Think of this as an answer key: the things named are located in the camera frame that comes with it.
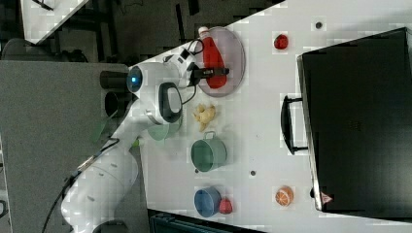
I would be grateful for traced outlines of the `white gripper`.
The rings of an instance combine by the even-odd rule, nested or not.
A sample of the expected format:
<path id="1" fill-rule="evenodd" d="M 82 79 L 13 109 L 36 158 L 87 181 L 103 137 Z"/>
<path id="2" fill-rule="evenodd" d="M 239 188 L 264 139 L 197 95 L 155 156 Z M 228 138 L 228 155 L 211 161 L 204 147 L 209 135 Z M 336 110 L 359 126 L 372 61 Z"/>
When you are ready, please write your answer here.
<path id="1" fill-rule="evenodd" d="M 225 67 L 197 69 L 196 57 L 187 49 L 182 49 L 176 54 L 167 55 L 163 62 L 178 72 L 178 87 L 196 86 L 198 84 L 197 79 L 211 79 L 229 73 L 229 69 Z"/>

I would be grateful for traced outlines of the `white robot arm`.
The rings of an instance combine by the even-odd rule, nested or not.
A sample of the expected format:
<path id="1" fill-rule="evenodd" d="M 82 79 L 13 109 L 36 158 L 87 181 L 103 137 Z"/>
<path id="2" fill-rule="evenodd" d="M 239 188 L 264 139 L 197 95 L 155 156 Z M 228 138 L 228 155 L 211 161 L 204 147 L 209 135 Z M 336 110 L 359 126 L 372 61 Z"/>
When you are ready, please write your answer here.
<path id="1" fill-rule="evenodd" d="M 71 226 L 70 233 L 96 233 L 115 221 L 118 204 L 138 177 L 138 164 L 130 153 L 138 136 L 152 126 L 181 118 L 183 89 L 228 73 L 229 68 L 221 64 L 199 67 L 188 50 L 129 70 L 125 85 L 136 100 L 100 152 L 78 167 L 61 202 L 61 214 Z"/>

